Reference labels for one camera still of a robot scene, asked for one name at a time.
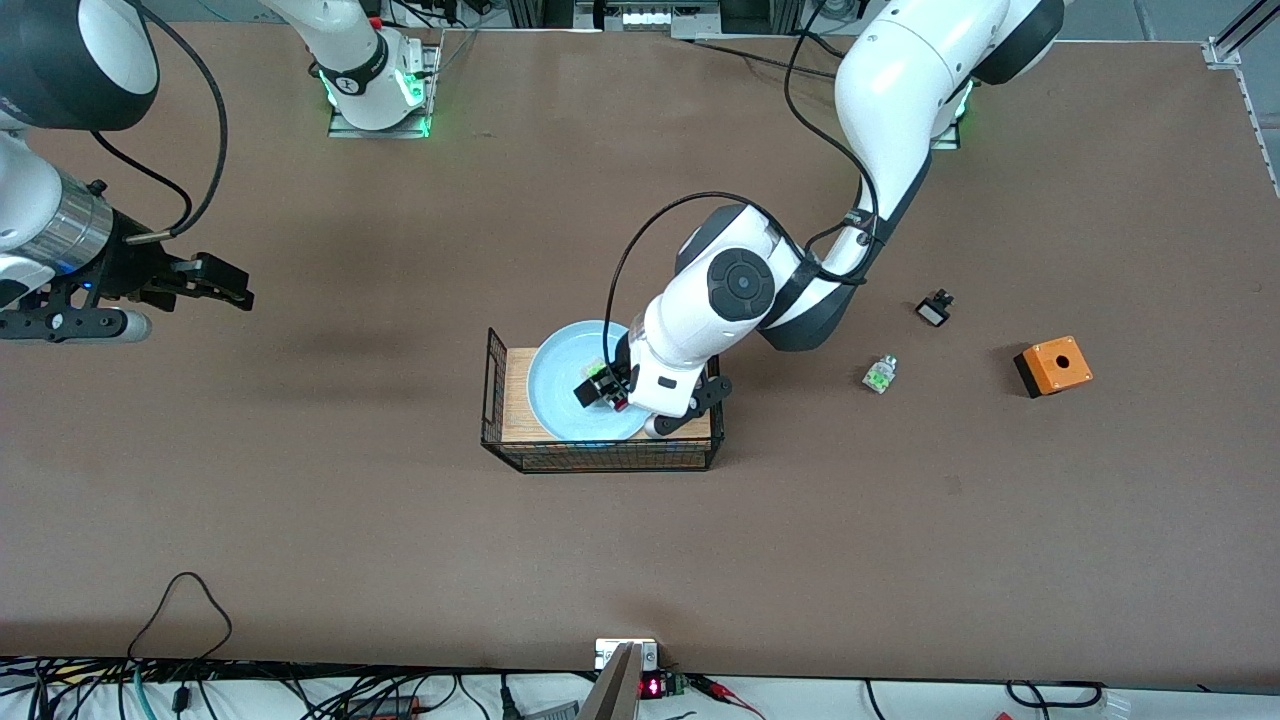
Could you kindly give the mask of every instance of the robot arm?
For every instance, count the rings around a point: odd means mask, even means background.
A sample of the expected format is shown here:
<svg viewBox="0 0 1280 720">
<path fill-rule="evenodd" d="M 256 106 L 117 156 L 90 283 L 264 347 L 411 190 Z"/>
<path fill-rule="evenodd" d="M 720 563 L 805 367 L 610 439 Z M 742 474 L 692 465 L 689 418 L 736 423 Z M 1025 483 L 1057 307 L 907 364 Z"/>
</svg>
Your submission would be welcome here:
<svg viewBox="0 0 1280 720">
<path fill-rule="evenodd" d="M 0 0 L 0 340 L 147 337 L 142 313 L 99 309 L 102 299 L 165 311 L 179 295 L 253 305 L 247 273 L 212 255 L 182 260 L 159 242 L 138 243 L 166 236 L 113 209 L 105 184 L 86 186 L 26 145 L 32 127 L 119 131 L 147 113 L 160 76 L 136 3 Z M 352 126 L 384 129 L 424 104 L 421 41 L 375 31 L 357 0 L 264 4 L 307 42 Z"/>
<path fill-rule="evenodd" d="M 261 1 L 302 36 L 330 102 L 356 128 L 389 128 L 425 102 L 422 41 L 374 29 L 358 0 Z"/>
<path fill-rule="evenodd" d="M 713 213 L 681 247 L 675 279 L 627 333 L 628 401 L 659 416 L 684 415 L 704 364 L 753 328 L 782 351 L 813 350 L 831 337 L 915 197 L 932 140 L 969 78 L 998 85 L 1038 63 L 1065 5 L 890 3 L 841 61 L 835 87 L 841 129 L 874 195 L 860 193 L 822 260 L 800 258 L 755 208 Z M 842 282 L 823 279 L 819 269 Z"/>
</svg>

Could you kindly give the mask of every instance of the small bottle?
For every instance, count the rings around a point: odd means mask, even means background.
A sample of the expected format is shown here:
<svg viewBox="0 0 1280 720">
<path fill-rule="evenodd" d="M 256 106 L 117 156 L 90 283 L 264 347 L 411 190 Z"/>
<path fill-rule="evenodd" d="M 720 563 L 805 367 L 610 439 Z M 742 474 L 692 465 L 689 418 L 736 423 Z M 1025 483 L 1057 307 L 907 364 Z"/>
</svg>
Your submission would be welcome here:
<svg viewBox="0 0 1280 720">
<path fill-rule="evenodd" d="M 877 395 L 884 395 L 888 384 L 893 382 L 893 373 L 897 370 L 897 357 L 886 355 L 867 370 L 863 384 L 874 389 Z"/>
</svg>

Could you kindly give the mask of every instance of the plate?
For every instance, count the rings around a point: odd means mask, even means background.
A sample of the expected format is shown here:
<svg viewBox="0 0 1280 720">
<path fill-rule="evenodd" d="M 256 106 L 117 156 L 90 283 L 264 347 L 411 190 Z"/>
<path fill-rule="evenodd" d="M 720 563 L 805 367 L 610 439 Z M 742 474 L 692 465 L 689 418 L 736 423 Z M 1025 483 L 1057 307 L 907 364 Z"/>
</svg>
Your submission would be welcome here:
<svg viewBox="0 0 1280 720">
<path fill-rule="evenodd" d="M 529 365 L 529 407 L 534 418 L 557 439 L 618 441 L 644 428 L 649 413 L 627 406 L 621 413 L 603 402 L 582 407 L 573 388 L 586 379 L 586 369 L 600 357 L 603 320 L 582 320 L 566 325 L 548 337 Z M 609 323 L 609 351 L 627 329 Z"/>
</svg>

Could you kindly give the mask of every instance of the orange block with hole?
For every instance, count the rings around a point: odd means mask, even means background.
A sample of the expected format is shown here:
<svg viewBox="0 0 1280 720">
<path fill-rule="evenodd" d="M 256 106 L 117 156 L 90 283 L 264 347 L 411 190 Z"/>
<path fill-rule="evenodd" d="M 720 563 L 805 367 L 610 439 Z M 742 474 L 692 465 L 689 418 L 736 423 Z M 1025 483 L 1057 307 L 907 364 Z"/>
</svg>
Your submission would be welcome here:
<svg viewBox="0 0 1280 720">
<path fill-rule="evenodd" d="M 1014 357 L 1014 365 L 1032 397 L 1062 392 L 1093 379 L 1093 370 L 1071 336 L 1028 347 Z"/>
</svg>

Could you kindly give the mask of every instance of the table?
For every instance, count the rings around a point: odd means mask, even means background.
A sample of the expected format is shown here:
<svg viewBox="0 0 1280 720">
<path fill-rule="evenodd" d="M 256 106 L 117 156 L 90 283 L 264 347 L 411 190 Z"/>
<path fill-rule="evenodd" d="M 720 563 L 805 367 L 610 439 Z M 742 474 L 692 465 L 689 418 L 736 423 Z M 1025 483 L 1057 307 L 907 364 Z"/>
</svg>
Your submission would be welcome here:
<svg viewBox="0 0 1280 720">
<path fill-rule="evenodd" d="M 193 569 L 234 657 L 570 669 L 653 634 L 707 673 L 1280 680 L 1280 202 L 1194 45 L 1064 44 L 975 94 L 836 336 L 723 357 L 710 473 L 530 478 L 479 445 L 486 328 L 535 345 L 599 316 L 673 197 L 741 192 L 808 237 L 854 169 L 777 72 L 654 36 L 484 33 L 434 137 L 358 142 L 323 137 L 289 28 L 180 29 L 232 151 L 172 251 L 248 269 L 257 307 L 0 348 L 0 652 L 119 655 Z M 164 87 L 120 145 L 200 188 L 211 102 L 157 45 Z M 833 131 L 828 86 L 796 90 Z M 87 137 L 32 141 L 143 222 L 177 211 Z M 618 316 L 713 206 L 655 227 Z M 934 329 L 913 307 L 938 287 Z M 1023 397 L 1011 357 L 1064 334 L 1096 379 Z M 142 651 L 219 630 L 186 587 Z"/>
</svg>

